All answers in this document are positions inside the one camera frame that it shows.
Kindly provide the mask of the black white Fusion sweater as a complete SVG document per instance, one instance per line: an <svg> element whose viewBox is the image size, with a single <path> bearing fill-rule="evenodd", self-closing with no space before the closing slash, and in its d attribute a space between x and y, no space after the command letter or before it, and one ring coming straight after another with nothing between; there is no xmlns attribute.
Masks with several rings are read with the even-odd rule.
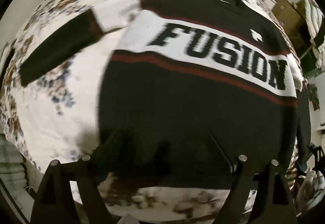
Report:
<svg viewBox="0 0 325 224"><path fill-rule="evenodd" d="M246 155L288 168L303 78L278 28L241 0L108 0L64 24L19 70L43 77L123 29L99 92L104 167L141 187L226 188Z"/></svg>

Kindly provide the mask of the striped cloth lower left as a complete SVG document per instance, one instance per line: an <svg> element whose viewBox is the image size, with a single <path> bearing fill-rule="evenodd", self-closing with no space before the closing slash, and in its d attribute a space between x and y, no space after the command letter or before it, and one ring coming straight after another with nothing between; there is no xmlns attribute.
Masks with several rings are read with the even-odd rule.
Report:
<svg viewBox="0 0 325 224"><path fill-rule="evenodd" d="M18 149L7 141L3 133L1 133L0 148L1 179L14 201L18 201L28 182L24 158Z"/></svg>

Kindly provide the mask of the dark camouflage shoes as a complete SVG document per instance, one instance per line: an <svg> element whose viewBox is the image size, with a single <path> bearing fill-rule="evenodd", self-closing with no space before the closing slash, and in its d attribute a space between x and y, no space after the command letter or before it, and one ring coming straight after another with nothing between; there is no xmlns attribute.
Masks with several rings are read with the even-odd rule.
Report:
<svg viewBox="0 0 325 224"><path fill-rule="evenodd" d="M320 101L318 97L318 90L315 84L308 83L307 89L309 92L309 101L312 102L313 110L316 111L320 109Z"/></svg>

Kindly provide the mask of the floral bed quilt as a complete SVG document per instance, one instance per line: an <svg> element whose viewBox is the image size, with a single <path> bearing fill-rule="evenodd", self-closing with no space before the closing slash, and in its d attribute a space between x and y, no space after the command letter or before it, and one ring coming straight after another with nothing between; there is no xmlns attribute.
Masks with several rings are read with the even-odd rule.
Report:
<svg viewBox="0 0 325 224"><path fill-rule="evenodd" d="M75 162L104 144L98 127L101 78L124 30L105 34L26 87L20 80L20 67L56 30L105 1L45 0L12 43L13 57L1 86L1 125L7 140L40 173L52 160ZM301 74L297 55L270 12L257 0L241 1L278 28ZM117 132L112 133L105 142L111 144L116 136ZM224 189L132 185L104 163L92 170L101 175L100 199L114 216L130 214L151 223L210 223L209 215L228 195Z"/></svg>

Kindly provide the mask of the large cardboard box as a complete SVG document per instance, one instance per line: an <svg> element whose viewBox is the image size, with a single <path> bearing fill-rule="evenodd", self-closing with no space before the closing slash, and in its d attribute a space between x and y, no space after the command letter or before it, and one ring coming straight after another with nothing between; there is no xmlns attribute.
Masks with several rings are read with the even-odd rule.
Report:
<svg viewBox="0 0 325 224"><path fill-rule="evenodd" d="M273 14L282 25L294 49L302 52L311 44L306 19L288 0L275 0Z"/></svg>

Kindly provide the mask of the white black jacket pile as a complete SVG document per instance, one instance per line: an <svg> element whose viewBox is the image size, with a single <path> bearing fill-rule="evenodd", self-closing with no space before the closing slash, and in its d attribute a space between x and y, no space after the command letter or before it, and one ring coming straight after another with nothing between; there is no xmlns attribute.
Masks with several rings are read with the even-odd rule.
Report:
<svg viewBox="0 0 325 224"><path fill-rule="evenodd" d="M320 33L324 14L316 4L315 0L299 0L302 6L303 15L313 44L319 52L324 50L324 37L321 37L320 44L316 44L316 36Z"/></svg>

